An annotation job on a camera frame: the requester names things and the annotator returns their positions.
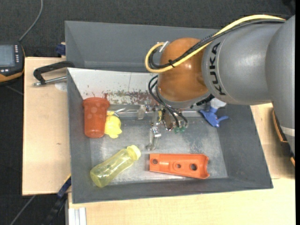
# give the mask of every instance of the white sticker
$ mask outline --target white sticker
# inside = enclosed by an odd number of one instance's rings
[[[67,91],[67,82],[56,82],[55,83],[56,89],[66,92]]]

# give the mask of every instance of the yellow cable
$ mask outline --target yellow cable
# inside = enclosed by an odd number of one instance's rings
[[[285,21],[285,19],[283,18],[280,18],[280,17],[275,17],[275,16],[270,16],[270,15],[252,15],[252,16],[247,16],[247,17],[243,17],[241,19],[238,19],[236,21],[234,21],[233,23],[227,25],[226,27],[224,27],[223,29],[221,29],[219,32],[217,32],[214,36],[222,33],[222,32],[225,32],[233,27],[235,27],[236,25],[240,24],[240,23],[243,23],[243,22],[247,22],[247,21],[251,21],[251,20],[255,20],[255,19],[276,19],[276,20],[283,20]],[[170,69],[172,69],[173,67],[176,67],[178,65],[180,65],[181,63],[185,62],[186,60],[190,59],[192,56],[194,56],[196,53],[200,52],[203,48],[205,48],[206,46],[208,46],[211,42],[203,45],[202,47],[199,47],[197,50],[193,51],[192,53],[190,53],[189,55],[187,55],[186,57],[184,57],[183,59],[175,62],[173,64],[173,66],[168,66],[168,67],[165,67],[165,68],[161,68],[161,69],[152,69],[149,67],[149,64],[148,64],[148,61],[149,61],[149,56],[150,54],[158,47],[162,46],[164,44],[164,42],[161,42],[161,43],[157,43],[155,44],[153,47],[151,47],[151,49],[148,51],[146,57],[145,57],[145,67],[146,69],[149,71],[149,72],[152,72],[152,73],[162,73],[162,72],[165,72],[165,71],[168,71]]]

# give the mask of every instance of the metal rod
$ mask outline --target metal rod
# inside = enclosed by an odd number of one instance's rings
[[[61,81],[61,80],[65,80],[65,79],[67,79],[67,76],[49,79],[49,80],[46,80],[45,83],[55,83],[55,82],[58,82],[58,81]],[[41,86],[41,85],[42,85],[41,82],[35,82],[35,83],[33,84],[33,86]]]

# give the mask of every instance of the yellow plastic toy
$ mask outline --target yellow plastic toy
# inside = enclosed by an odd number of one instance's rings
[[[111,138],[117,138],[122,133],[121,121],[117,116],[113,115],[114,112],[108,112],[105,122],[104,133],[109,135]]]

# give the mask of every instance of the red plastic cup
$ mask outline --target red plastic cup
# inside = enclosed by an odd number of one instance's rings
[[[84,107],[84,134],[91,138],[104,136],[109,101],[105,98],[90,97],[82,102]]]

